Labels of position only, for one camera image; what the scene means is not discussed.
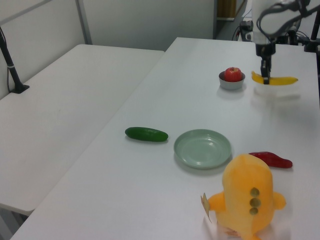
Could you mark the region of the robot gripper body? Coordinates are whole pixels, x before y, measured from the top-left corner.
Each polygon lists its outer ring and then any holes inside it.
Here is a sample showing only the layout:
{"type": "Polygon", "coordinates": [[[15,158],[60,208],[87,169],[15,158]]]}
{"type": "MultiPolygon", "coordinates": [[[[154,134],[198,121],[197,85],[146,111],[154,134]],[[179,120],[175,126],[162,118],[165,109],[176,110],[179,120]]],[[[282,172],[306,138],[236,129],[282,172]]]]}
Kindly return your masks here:
{"type": "Polygon", "coordinates": [[[276,52],[276,44],[260,31],[254,32],[255,53],[261,58],[270,58],[276,52]]]}

